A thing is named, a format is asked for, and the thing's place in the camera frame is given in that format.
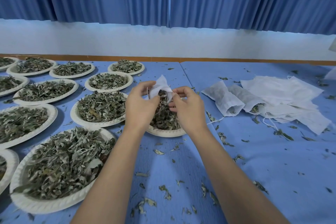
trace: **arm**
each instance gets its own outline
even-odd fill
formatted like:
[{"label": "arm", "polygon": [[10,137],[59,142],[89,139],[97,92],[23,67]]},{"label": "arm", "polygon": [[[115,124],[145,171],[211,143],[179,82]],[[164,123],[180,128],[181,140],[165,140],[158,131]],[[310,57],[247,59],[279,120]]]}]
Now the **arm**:
[{"label": "arm", "polygon": [[144,100],[141,96],[146,93],[147,87],[150,89],[154,84],[155,81],[141,82],[128,95],[124,131],[71,224],[125,222],[141,138],[160,101],[159,96],[150,100]]},{"label": "arm", "polygon": [[204,104],[189,87],[173,90],[170,110],[195,144],[229,224],[288,224],[288,220],[232,161],[209,131]]}]

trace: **table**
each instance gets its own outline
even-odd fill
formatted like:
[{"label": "table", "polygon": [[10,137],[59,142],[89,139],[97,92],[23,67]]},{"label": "table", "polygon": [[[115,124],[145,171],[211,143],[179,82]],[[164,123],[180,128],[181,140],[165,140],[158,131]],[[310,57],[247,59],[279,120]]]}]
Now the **table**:
[{"label": "table", "polygon": [[[57,63],[64,64],[66,62],[57,61]],[[75,93],[61,101],[52,103],[58,109],[58,116],[53,124],[36,137],[12,147],[12,149],[18,153],[20,160],[22,160],[34,146],[49,136],[76,126],[75,123],[66,124],[71,121],[70,110],[76,101],[84,97],[85,94],[91,93],[89,90],[83,91],[86,79],[93,74],[106,72],[107,67],[111,64],[111,62],[98,61],[93,63],[96,66],[94,72],[87,76],[74,79],[80,85]],[[141,73],[141,76],[138,77],[134,75],[133,78],[135,82],[131,86],[123,89],[122,92],[127,94],[138,82],[156,80],[161,74],[166,77],[171,88],[184,85],[191,86],[178,62],[143,62],[143,64],[146,69]],[[52,79],[47,73],[29,78],[33,82]],[[0,98],[0,109],[15,105],[14,103],[3,103],[3,101],[10,99],[12,96],[13,94]],[[208,125],[208,127],[216,139],[220,141],[214,127],[211,124]],[[116,132],[122,128],[123,125],[120,128],[120,124],[117,124],[107,129],[118,137],[119,134]],[[155,146],[156,143],[163,143],[163,145]],[[170,151],[176,143],[179,144],[180,150]],[[157,155],[153,152],[154,149],[161,150],[165,152],[165,154]],[[175,219],[175,223],[225,222],[225,217],[220,207],[212,204],[210,196],[208,195],[206,198],[202,198],[202,181],[210,191],[213,191],[213,188],[196,147],[187,135],[175,138],[162,138],[145,133],[138,151],[135,172],[146,173],[148,171],[150,174],[148,178],[138,176],[134,176],[133,178],[125,223],[171,223],[171,218]],[[180,186],[178,186],[176,180],[183,180],[185,183],[180,183]],[[139,186],[140,183],[144,184],[145,189]],[[172,195],[170,201],[164,199],[165,192],[159,190],[159,186],[161,185],[166,185]],[[30,223],[31,220],[28,214],[17,209],[11,202],[8,194],[9,187],[0,195],[0,219],[2,220],[2,222],[0,222],[4,224]],[[157,207],[145,205],[144,209],[147,211],[145,215],[140,215],[136,211],[135,217],[131,218],[131,209],[134,208],[143,197],[155,200]],[[45,224],[69,223],[78,209],[79,204],[56,213],[35,215],[34,222]],[[192,213],[191,215],[187,215],[185,212],[182,213],[183,208],[188,208],[192,211],[191,205],[195,206],[198,212],[197,214]]]},{"label": "table", "polygon": [[[317,86],[316,77],[325,75],[331,69],[308,64],[238,62],[183,62],[181,66],[197,92],[218,82],[218,77],[227,77],[228,80],[224,82],[230,86],[233,81],[251,80],[256,75],[279,78],[296,76]],[[326,97],[336,95],[336,81],[324,82],[329,86],[322,87],[325,91],[313,103],[335,124],[336,102]],[[222,114],[214,101],[202,93],[200,96],[206,110],[216,119],[221,118]],[[261,117],[258,117],[259,124],[254,123],[252,118],[254,115],[241,111],[235,117],[225,117],[220,122],[212,123],[214,127],[219,125],[217,132],[223,132],[226,141],[235,145],[224,146],[225,150],[233,158],[237,154],[245,158],[239,159],[237,164],[250,179],[259,181],[266,188],[269,192],[266,196],[291,223],[336,223],[336,130],[331,129],[316,136],[303,124],[276,123],[278,128],[294,139],[287,141],[282,136],[275,136],[274,129],[263,124]],[[304,140],[301,131],[316,142]]]}]

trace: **hand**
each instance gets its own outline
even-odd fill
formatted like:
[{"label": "hand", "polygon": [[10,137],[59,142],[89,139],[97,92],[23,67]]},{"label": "hand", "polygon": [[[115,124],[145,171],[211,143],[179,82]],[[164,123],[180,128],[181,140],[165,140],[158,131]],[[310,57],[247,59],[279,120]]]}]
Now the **hand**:
[{"label": "hand", "polygon": [[173,90],[173,102],[168,104],[172,112],[177,112],[178,121],[184,131],[191,135],[207,129],[204,103],[190,87],[183,86]]},{"label": "hand", "polygon": [[146,95],[147,88],[150,90],[155,83],[155,81],[140,82],[131,90],[125,104],[125,129],[138,129],[141,133],[145,133],[160,103],[160,97],[157,95],[150,100],[145,100],[142,96]]}]

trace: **orange baseboard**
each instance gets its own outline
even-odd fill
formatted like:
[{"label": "orange baseboard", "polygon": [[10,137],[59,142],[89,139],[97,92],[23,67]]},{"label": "orange baseboard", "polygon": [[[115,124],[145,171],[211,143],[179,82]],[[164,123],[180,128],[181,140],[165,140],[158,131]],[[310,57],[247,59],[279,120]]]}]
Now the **orange baseboard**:
[{"label": "orange baseboard", "polygon": [[16,57],[24,59],[26,57],[43,57],[51,60],[63,61],[118,61],[120,59],[136,61],[154,62],[184,62],[184,61],[217,61],[217,62],[261,62],[261,63],[301,63],[311,65],[334,66],[336,61],[324,60],[272,60],[272,59],[220,59],[220,58],[168,58],[168,57],[125,57],[125,56],[92,56],[92,55],[24,55],[24,54],[0,54],[0,57]]}]

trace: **paper plate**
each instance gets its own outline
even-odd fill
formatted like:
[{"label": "paper plate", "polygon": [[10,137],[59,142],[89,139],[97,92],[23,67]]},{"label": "paper plate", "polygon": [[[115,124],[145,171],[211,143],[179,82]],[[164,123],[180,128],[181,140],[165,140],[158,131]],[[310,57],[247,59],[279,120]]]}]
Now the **paper plate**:
[{"label": "paper plate", "polygon": [[154,128],[151,125],[149,125],[146,131],[154,136],[161,136],[161,137],[178,137],[186,134],[186,132],[182,128],[175,130],[163,130]]},{"label": "paper plate", "polygon": [[121,86],[121,87],[117,87],[117,88],[114,88],[114,89],[106,89],[106,90],[102,90],[102,89],[95,89],[94,87],[90,86],[89,85],[89,80],[90,78],[96,76],[93,75],[91,76],[90,78],[88,78],[85,82],[85,87],[88,89],[88,90],[91,90],[91,91],[98,91],[98,92],[113,92],[113,91],[118,91],[118,90],[122,90],[124,88],[127,88],[128,86],[130,86],[132,83],[133,83],[133,77],[130,75],[130,74],[127,74],[127,73],[123,73],[123,72],[104,72],[104,73],[100,73],[100,74],[119,74],[119,75],[123,75],[123,76],[127,76],[128,77],[128,82]]},{"label": "paper plate", "polygon": [[46,72],[49,72],[55,66],[57,66],[56,61],[51,60],[51,59],[47,59],[47,60],[52,64],[52,66],[47,69],[41,70],[41,71],[31,72],[31,73],[18,73],[16,66],[10,66],[9,68],[7,68],[6,73],[12,76],[32,76],[32,75],[44,74]]},{"label": "paper plate", "polygon": [[44,131],[46,128],[48,128],[54,122],[54,120],[57,117],[57,113],[58,113],[56,107],[54,107],[52,105],[48,105],[48,104],[38,105],[38,106],[13,106],[13,107],[9,107],[7,109],[1,110],[0,113],[8,112],[8,111],[17,109],[19,107],[26,107],[26,108],[29,108],[29,109],[43,108],[44,107],[44,108],[47,109],[48,119],[39,128],[35,129],[34,131],[32,131],[28,134],[25,134],[22,137],[18,137],[16,139],[12,140],[12,141],[1,143],[0,144],[0,150],[7,149],[7,148],[12,147],[14,145],[23,143],[23,142],[33,138],[34,136],[38,135],[39,133]]},{"label": "paper plate", "polygon": [[[129,75],[135,75],[135,74],[138,74],[138,73],[141,73],[142,71],[144,71],[145,70],[145,65],[142,64],[141,62],[138,62],[138,63],[142,65],[141,69],[139,71],[136,71],[136,72],[133,72],[133,73],[127,73],[127,74],[129,74]],[[116,64],[118,64],[118,62],[114,62],[111,65],[109,65],[108,68],[107,68],[107,71],[109,71],[109,72],[117,72],[117,71],[113,71],[113,65],[116,65]]]},{"label": "paper plate", "polygon": [[18,167],[19,156],[12,150],[0,150],[0,156],[6,160],[6,172],[0,180],[0,195],[11,182],[12,176]]},{"label": "paper plate", "polygon": [[91,68],[89,70],[87,70],[86,72],[84,73],[80,73],[80,74],[74,74],[74,75],[57,75],[54,73],[54,69],[56,69],[58,66],[54,67],[53,69],[50,70],[49,72],[49,75],[51,77],[54,77],[54,78],[60,78],[60,79],[71,79],[71,78],[78,78],[78,77],[82,77],[82,76],[85,76],[89,73],[91,73],[93,70],[95,70],[95,65],[93,65],[92,63],[88,63],[88,62],[75,62],[75,63],[84,63],[85,65],[90,65]]},{"label": "paper plate", "polygon": [[[103,128],[100,128],[100,136],[104,140],[115,138],[113,134],[111,134],[109,131]],[[42,143],[46,143],[49,140],[50,140],[50,137]],[[17,167],[12,177],[12,180],[9,186],[10,193],[13,192],[13,189],[19,186],[22,186],[26,182],[26,179],[27,179],[27,176],[26,176],[27,174],[25,173],[26,167],[29,161],[31,160],[33,154],[35,153],[35,151],[39,149],[40,147],[41,147],[40,144],[35,146],[27,154],[27,156],[25,156],[24,159],[20,162],[19,166]],[[73,193],[70,196],[60,198],[60,199],[41,200],[41,199],[36,199],[29,195],[25,195],[21,193],[13,193],[10,195],[10,197],[12,198],[13,203],[25,212],[33,213],[33,214],[54,213],[54,212],[66,209],[82,201],[85,198],[86,194],[89,192],[94,182],[95,180],[91,182],[89,185],[87,185],[85,188],[81,189],[80,191]]]},{"label": "paper plate", "polygon": [[18,58],[14,58],[14,57],[4,57],[4,58],[12,59],[12,60],[14,60],[14,62],[12,64],[7,65],[7,66],[0,67],[0,71],[6,70],[7,68],[11,67],[12,65],[17,64],[20,61]]},{"label": "paper plate", "polygon": [[22,83],[14,88],[0,92],[0,97],[11,94],[15,91],[18,91],[29,83],[29,79],[27,77],[24,77],[24,76],[13,76],[13,77],[21,81]]},{"label": "paper plate", "polygon": [[[47,99],[47,100],[42,100],[42,101],[24,101],[24,100],[21,100],[21,99],[13,99],[14,103],[18,104],[18,105],[41,105],[41,104],[47,104],[47,103],[53,103],[53,102],[56,102],[56,101],[59,101],[61,99],[64,99],[66,98],[67,96],[71,95],[72,93],[74,93],[77,89],[78,89],[78,83],[73,81],[73,80],[70,80],[70,79],[53,79],[53,80],[47,80],[47,81],[43,81],[43,82],[37,82],[37,84],[40,84],[40,83],[44,83],[44,82],[65,82],[65,83],[73,83],[74,86],[72,88],[72,90],[70,90],[69,92],[61,95],[61,96],[58,96],[56,98],[51,98],[51,99]],[[22,91],[19,90],[18,92],[16,92],[13,96],[13,98],[16,98],[16,97],[19,97],[19,93]]]},{"label": "paper plate", "polygon": [[[127,98],[127,96],[128,96],[127,94],[122,93],[122,92],[121,92],[121,94],[123,94],[125,98]],[[77,123],[79,125],[82,125],[83,127],[104,128],[104,127],[108,127],[108,126],[118,124],[118,123],[124,121],[125,117],[126,117],[126,113],[124,113],[121,117],[119,117],[117,119],[114,119],[114,120],[107,121],[107,122],[88,122],[88,121],[83,120],[82,117],[79,115],[79,111],[77,109],[78,104],[79,104],[79,101],[77,101],[73,105],[73,107],[71,108],[70,117],[75,123]]]}]

